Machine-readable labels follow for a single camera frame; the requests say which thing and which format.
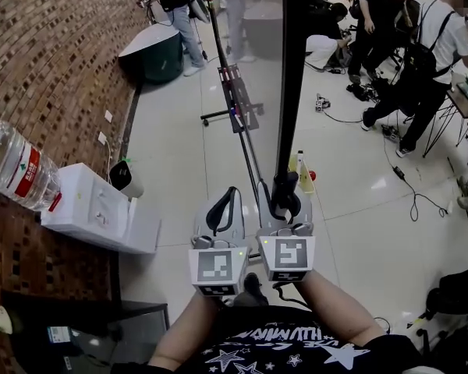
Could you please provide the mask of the person's right forearm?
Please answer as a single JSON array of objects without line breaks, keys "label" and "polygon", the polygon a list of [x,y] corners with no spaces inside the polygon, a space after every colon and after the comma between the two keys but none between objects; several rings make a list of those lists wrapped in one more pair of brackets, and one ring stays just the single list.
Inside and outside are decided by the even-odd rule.
[{"label": "person's right forearm", "polygon": [[363,347],[386,332],[352,296],[317,271],[295,284],[310,310],[339,339]]}]

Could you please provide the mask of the glass whiteboard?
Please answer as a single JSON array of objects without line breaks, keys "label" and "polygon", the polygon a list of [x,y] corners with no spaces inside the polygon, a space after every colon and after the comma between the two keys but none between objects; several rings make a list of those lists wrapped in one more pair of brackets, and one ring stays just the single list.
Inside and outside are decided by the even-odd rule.
[{"label": "glass whiteboard", "polygon": [[305,35],[299,23],[308,0],[246,0],[245,52],[251,63],[231,63],[225,0],[207,0],[218,64],[218,91],[202,118],[207,191],[236,187],[242,196],[245,237],[256,245],[261,230],[257,183],[264,181],[271,205],[291,227],[287,210],[293,193],[304,194],[289,171],[303,81]]}]

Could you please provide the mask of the large clear water bottle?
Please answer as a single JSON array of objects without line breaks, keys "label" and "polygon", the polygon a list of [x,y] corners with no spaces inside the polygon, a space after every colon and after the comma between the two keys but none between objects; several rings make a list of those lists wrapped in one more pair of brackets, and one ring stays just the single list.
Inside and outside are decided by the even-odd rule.
[{"label": "large clear water bottle", "polygon": [[52,211],[62,198],[58,166],[0,120],[0,193],[24,208]]}]

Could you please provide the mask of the small black appliance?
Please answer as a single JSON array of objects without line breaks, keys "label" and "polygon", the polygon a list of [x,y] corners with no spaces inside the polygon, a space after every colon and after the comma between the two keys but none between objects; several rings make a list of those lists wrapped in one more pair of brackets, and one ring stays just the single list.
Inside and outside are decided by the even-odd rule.
[{"label": "small black appliance", "polygon": [[110,169],[109,180],[115,189],[130,199],[140,198],[144,194],[140,177],[127,161],[121,160]]}]

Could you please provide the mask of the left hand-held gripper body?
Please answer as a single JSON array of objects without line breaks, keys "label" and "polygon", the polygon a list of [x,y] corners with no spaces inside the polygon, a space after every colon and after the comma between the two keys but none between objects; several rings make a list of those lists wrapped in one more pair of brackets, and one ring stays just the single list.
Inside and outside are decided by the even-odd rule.
[{"label": "left hand-held gripper body", "polygon": [[205,297],[235,297],[242,291],[249,247],[197,237],[189,251],[191,283]]}]

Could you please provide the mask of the white water dispenser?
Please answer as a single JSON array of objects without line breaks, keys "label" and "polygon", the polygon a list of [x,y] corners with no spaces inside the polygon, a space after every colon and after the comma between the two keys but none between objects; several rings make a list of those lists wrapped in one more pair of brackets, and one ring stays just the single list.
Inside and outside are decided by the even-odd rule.
[{"label": "white water dispenser", "polygon": [[84,164],[58,170],[61,198],[41,213],[41,225],[105,249],[153,254],[160,215],[143,198],[125,196]]}]

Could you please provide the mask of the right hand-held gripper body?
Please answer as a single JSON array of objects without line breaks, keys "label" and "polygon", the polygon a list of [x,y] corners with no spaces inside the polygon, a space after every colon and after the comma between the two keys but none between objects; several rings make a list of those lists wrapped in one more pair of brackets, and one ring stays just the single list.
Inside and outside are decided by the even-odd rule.
[{"label": "right hand-held gripper body", "polygon": [[311,223],[259,230],[258,248],[269,281],[301,282],[312,271],[316,245],[312,232]]}]

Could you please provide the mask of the person's black shoe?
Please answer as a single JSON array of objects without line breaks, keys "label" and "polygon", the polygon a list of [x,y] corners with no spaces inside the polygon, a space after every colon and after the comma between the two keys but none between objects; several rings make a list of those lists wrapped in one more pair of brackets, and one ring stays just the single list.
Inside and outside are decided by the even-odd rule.
[{"label": "person's black shoe", "polygon": [[251,295],[260,306],[269,305],[268,299],[261,291],[261,283],[255,273],[248,273],[243,282],[244,291]]}]

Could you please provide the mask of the person's black star-print shirt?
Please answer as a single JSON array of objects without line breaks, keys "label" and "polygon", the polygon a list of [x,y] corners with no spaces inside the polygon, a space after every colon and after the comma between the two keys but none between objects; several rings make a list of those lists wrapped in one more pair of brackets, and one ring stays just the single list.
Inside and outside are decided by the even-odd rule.
[{"label": "person's black star-print shirt", "polygon": [[120,363],[111,374],[403,374],[421,364],[408,337],[384,335],[359,347],[308,311],[272,305],[222,310],[207,341],[174,372]]}]

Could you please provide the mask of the person's left forearm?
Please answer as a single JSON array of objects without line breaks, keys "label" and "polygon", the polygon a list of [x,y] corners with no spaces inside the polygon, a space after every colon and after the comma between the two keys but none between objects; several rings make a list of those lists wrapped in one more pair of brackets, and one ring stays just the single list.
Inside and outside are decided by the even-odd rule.
[{"label": "person's left forearm", "polygon": [[207,340],[219,312],[218,301],[196,292],[159,341],[149,366],[174,372]]}]

